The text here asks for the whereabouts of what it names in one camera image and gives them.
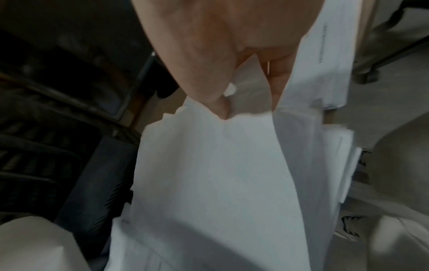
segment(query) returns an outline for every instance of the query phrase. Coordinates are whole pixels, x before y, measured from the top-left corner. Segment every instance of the gray floor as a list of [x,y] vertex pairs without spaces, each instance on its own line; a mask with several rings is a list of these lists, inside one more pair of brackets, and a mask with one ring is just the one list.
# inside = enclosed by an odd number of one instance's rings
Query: gray floor
[[[400,0],[381,0],[373,26],[386,21]],[[369,63],[429,35],[429,10],[409,9],[402,21],[386,32],[373,31],[357,72]],[[361,85],[352,82],[348,104],[335,122],[356,132],[357,143],[374,144],[389,131],[429,111],[429,46],[380,69],[380,80]]]

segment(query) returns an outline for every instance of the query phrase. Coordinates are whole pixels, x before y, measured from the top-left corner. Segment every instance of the hand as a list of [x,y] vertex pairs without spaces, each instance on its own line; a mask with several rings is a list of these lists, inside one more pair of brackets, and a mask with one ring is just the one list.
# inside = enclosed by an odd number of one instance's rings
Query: hand
[[323,0],[133,0],[157,54],[185,93],[222,119],[234,70],[257,54],[273,109]]

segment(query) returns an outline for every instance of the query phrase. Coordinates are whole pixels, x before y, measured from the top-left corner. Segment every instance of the beige pants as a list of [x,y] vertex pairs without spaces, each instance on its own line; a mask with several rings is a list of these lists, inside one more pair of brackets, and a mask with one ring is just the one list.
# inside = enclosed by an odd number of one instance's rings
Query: beige pants
[[[429,216],[429,113],[383,137],[367,168],[378,193]],[[366,243],[369,271],[429,270],[429,231],[417,222],[368,217],[352,228]]]

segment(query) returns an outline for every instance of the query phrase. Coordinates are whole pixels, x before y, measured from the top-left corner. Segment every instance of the chair leg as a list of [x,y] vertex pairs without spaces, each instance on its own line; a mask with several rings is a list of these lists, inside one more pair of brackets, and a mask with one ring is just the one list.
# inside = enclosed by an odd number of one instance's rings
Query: chair leg
[[407,55],[410,55],[414,53],[415,51],[419,50],[423,45],[426,45],[429,43],[429,36],[424,37],[421,40],[416,41],[415,43],[408,45],[407,47],[392,53],[391,55],[377,61],[376,63],[372,64],[371,69],[369,72],[364,74],[364,81],[363,83],[372,83],[378,80],[379,72],[377,69],[390,64],[398,59],[401,59],[403,57],[406,57]]

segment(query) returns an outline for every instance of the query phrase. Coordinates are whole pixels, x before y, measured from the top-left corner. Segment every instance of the sneaker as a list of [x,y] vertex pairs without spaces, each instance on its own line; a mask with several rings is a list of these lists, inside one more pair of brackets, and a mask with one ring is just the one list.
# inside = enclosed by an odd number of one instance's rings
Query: sneaker
[[334,234],[350,241],[359,241],[359,234],[353,231],[350,227],[350,223],[362,217],[364,216],[356,216],[347,211],[341,211]]

